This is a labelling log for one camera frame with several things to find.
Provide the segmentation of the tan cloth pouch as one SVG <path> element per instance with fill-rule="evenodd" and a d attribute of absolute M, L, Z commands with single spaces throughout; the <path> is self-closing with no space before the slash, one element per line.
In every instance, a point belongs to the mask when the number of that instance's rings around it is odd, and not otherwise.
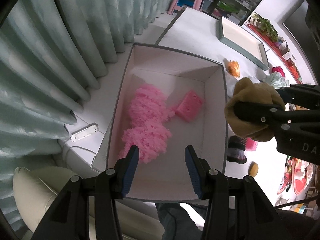
<path fill-rule="evenodd" d="M 257 125 L 236 117 L 233 106 L 239 101 L 278 105 L 284 110 L 285 103 L 277 91 L 266 83 L 253 83 L 249 78 L 244 77 L 235 84 L 233 97 L 225 106 L 225 119 L 235 135 L 255 141 L 270 141 L 274 137 L 274 131 L 266 124 Z"/>

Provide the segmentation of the round yellow sponge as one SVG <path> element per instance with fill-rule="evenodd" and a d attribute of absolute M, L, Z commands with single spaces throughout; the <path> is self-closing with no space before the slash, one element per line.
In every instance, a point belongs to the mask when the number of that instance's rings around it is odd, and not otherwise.
<path fill-rule="evenodd" d="M 258 174 L 259 171 L 259 165 L 256 162 L 251 162 L 249 168 L 248 168 L 248 175 L 255 177 Z"/>

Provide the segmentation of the dark striped knit hat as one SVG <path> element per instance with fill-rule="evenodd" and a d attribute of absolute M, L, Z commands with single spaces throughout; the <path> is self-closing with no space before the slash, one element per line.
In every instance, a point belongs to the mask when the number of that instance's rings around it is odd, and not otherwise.
<path fill-rule="evenodd" d="M 227 161 L 236 162 L 237 164 L 245 164 L 247 158 L 245 156 L 246 138 L 241 138 L 236 135 L 228 139 Z"/>

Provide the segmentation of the mint green bath pouf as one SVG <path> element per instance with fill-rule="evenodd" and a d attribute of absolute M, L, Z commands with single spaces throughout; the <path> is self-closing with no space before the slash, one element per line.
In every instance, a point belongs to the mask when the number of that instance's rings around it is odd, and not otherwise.
<path fill-rule="evenodd" d="M 289 80 L 285 79 L 280 72 L 274 72 L 270 75 L 267 75 L 264 79 L 264 82 L 271 85 L 274 89 L 290 86 Z"/>

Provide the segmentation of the magenta bath pouf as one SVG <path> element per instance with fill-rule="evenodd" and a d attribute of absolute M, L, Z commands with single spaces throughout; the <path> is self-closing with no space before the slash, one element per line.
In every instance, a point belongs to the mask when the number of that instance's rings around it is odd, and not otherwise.
<path fill-rule="evenodd" d="M 271 73 L 279 73 L 282 77 L 285 78 L 285 73 L 284 73 L 283 69 L 280 66 L 272 67 Z"/>

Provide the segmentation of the white power strip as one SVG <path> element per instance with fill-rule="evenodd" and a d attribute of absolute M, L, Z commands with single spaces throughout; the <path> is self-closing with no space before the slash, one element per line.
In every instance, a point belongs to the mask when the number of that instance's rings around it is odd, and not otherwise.
<path fill-rule="evenodd" d="M 77 142 L 82 139 L 85 139 L 86 137 L 93 135 L 94 133 L 97 133 L 98 131 L 99 131 L 99 126 L 96 123 L 93 123 L 79 129 L 76 132 L 73 132 L 70 136 L 70 140 L 71 142 Z"/>

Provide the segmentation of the orange fabric flower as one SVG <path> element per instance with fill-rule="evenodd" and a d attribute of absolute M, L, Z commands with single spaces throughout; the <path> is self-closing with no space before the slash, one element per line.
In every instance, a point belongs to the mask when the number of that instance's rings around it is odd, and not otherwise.
<path fill-rule="evenodd" d="M 231 61 L 228 59 L 224 59 L 223 60 L 226 70 L 229 74 L 231 74 L 231 76 L 233 77 L 240 77 L 240 66 L 238 64 L 238 62 L 236 61 Z"/>

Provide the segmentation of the pink fluffy bath sponge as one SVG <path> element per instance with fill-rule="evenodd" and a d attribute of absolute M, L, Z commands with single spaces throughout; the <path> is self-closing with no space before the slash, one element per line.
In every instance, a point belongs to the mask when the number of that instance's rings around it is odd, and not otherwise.
<path fill-rule="evenodd" d="M 148 83 L 135 91 L 128 107 L 131 127 L 123 132 L 119 158 L 125 157 L 132 145 L 139 148 L 139 162 L 145 164 L 167 151 L 172 133 L 164 124 L 175 112 L 167 108 L 166 100 L 160 89 Z"/>

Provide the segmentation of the pink rectangular sponge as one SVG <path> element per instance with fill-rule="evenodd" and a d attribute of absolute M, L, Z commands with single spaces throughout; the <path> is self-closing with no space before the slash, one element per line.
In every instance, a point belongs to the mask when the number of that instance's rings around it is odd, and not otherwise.
<path fill-rule="evenodd" d="M 175 114 L 186 122 L 192 122 L 200 113 L 204 99 L 195 91 L 188 91 L 175 108 Z"/>

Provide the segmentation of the red shelf with clutter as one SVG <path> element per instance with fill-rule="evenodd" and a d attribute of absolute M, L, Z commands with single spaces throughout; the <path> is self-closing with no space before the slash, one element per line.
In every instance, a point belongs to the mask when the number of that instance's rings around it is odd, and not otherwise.
<path fill-rule="evenodd" d="M 256 33 L 269 47 L 270 49 L 280 58 L 280 60 L 285 64 L 286 68 L 293 76 L 294 80 L 297 81 L 298 84 L 302 84 L 302 77 L 300 72 L 296 66 L 296 59 L 294 55 L 291 53 L 287 42 L 283 37 L 279 36 L 278 41 L 273 43 L 266 35 L 260 33 L 258 28 L 255 26 L 252 15 L 249 20 L 245 23 L 249 29 L 251 29 L 254 33 Z"/>

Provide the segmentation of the green potted plant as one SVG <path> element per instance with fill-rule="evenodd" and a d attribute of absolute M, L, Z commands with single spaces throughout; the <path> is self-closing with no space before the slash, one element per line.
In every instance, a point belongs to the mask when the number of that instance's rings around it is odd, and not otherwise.
<path fill-rule="evenodd" d="M 266 35 L 273 43 L 278 41 L 279 35 L 268 18 L 263 18 L 256 12 L 252 15 L 252 18 L 260 33 Z"/>

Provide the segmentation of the grey cardboard storage box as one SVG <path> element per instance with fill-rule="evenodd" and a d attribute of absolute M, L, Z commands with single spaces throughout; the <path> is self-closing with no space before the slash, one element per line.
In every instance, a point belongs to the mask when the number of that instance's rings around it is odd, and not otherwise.
<path fill-rule="evenodd" d="M 113 116 L 92 168 L 103 172 L 114 167 L 124 145 L 123 132 L 130 127 L 127 112 L 135 90 L 148 83 L 167 97 L 167 106 L 178 105 L 193 90 L 204 104 L 191 122 L 178 116 L 166 122 L 172 136 L 167 151 L 155 160 L 137 166 L 127 197 L 144 202 L 196 202 L 184 158 L 187 146 L 220 172 L 226 166 L 228 125 L 223 65 L 208 58 L 164 46 L 136 43 L 131 49 L 121 81 Z"/>

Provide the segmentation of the grey box lid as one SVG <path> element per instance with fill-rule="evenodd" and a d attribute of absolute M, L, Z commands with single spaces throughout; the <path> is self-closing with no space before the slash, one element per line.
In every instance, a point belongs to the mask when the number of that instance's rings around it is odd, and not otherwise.
<path fill-rule="evenodd" d="M 249 59 L 263 71 L 269 70 L 264 44 L 223 16 L 219 19 L 219 41 Z"/>

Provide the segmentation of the teal curtain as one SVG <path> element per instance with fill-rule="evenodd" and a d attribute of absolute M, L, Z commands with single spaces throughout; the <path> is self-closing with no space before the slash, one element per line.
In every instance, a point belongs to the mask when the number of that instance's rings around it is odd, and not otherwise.
<path fill-rule="evenodd" d="M 137 35 L 171 0 L 1 0 L 1 212 L 19 236 L 27 227 L 12 188 L 16 167 L 61 165 L 90 172 L 105 133 L 71 141 L 93 120 L 80 114 L 110 94 Z"/>

